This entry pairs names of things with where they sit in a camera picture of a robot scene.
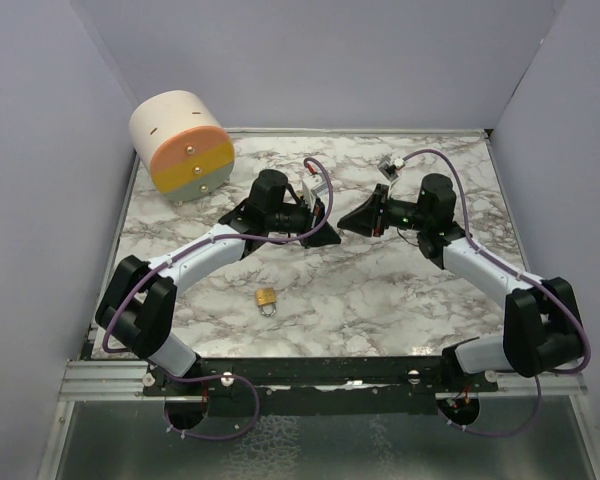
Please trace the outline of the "brass padlock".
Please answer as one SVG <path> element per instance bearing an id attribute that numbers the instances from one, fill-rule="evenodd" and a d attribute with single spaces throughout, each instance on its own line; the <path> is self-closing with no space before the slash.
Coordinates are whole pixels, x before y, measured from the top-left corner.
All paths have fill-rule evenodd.
<path id="1" fill-rule="evenodd" d="M 262 288 L 255 292 L 255 302 L 260 314 L 272 317 L 277 312 L 277 296 L 273 288 Z"/>

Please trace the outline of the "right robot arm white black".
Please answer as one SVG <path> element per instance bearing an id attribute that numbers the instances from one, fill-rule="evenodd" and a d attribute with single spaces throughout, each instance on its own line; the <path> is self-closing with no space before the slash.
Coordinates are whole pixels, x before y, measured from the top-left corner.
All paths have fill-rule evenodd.
<path id="1" fill-rule="evenodd" d="M 530 378 L 581 359 L 586 349 L 571 285 L 517 269 L 479 245 L 454 219 L 456 194 L 449 177 L 429 174 L 417 201 L 394 199 L 379 184 L 371 196 L 343 216 L 339 228 L 365 237 L 385 230 L 414 230 L 422 255 L 471 283 L 504 313 L 503 333 L 444 349 L 441 383 L 461 391 L 477 373 L 513 371 Z"/>

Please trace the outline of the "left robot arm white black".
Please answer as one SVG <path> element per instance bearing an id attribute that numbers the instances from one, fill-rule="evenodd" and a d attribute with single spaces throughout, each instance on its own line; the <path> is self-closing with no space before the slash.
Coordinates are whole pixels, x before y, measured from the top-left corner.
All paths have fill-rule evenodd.
<path id="1" fill-rule="evenodd" d="M 209 232 L 162 256 L 119 262 L 95 313 L 106 339 L 166 371 L 166 382 L 186 395 L 200 385 L 198 354 L 172 331 L 175 303 L 198 281 L 248 257 L 266 243 L 297 242 L 305 248 L 337 245 L 328 218 L 334 201 L 328 175 L 315 163 L 295 193 L 285 174 L 265 169 L 249 195 Z"/>

